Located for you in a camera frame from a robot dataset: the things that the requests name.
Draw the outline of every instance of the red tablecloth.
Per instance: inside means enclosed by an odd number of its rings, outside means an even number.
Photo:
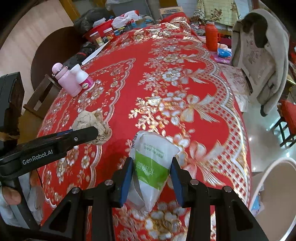
[[[208,186],[232,186],[248,205],[250,162],[241,114],[218,65],[183,18],[119,36],[84,69],[95,87],[75,98],[62,90],[39,136],[71,129],[82,110],[101,110],[113,134],[102,146],[79,145],[39,169],[45,219],[74,186],[92,188],[111,178],[139,130],[165,136],[179,147],[182,168]],[[127,205],[114,209],[117,240],[185,240],[190,210],[178,206],[170,180],[154,212],[152,218]]]

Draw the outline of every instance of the bottle label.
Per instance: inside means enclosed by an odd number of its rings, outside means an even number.
[[[92,78],[90,78],[89,76],[87,77],[87,79],[85,81],[83,81],[82,83],[80,83],[79,85],[84,89],[84,90],[88,90],[90,87],[92,87],[94,84],[94,81],[92,80]]]

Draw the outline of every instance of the metal bolt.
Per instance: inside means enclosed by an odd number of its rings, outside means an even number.
[[[106,186],[111,186],[113,184],[113,181],[111,179],[108,179],[104,183]]]
[[[230,186],[225,186],[224,187],[224,191],[231,192],[232,191],[232,188]]]
[[[199,181],[196,180],[196,179],[191,179],[191,180],[190,180],[190,183],[191,183],[192,185],[197,185],[197,184],[199,184]]]
[[[73,194],[79,193],[79,192],[80,192],[80,188],[78,188],[78,187],[74,187],[74,188],[71,189],[71,192],[72,192]]]

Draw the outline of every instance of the pink thermos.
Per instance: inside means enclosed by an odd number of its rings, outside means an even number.
[[[81,86],[77,83],[75,76],[68,70],[67,66],[63,66],[61,63],[56,63],[52,67],[52,73],[52,76],[58,80],[59,84],[72,97],[78,95],[82,90]]]

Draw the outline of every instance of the table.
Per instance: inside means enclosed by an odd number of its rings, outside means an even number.
[[[83,68],[95,87],[75,98],[62,90],[39,136],[71,129],[82,110],[100,110],[112,137],[102,146],[79,145],[66,158],[39,169],[45,219],[74,186],[92,188],[111,178],[128,157],[139,130],[165,136],[180,149],[180,166],[192,177],[216,188],[230,185],[249,204],[250,159],[241,114],[220,68],[192,35],[186,19],[177,17],[124,33]],[[189,209],[178,206],[169,179],[151,213],[126,204],[113,210],[115,236],[117,240],[185,240],[189,214]]]

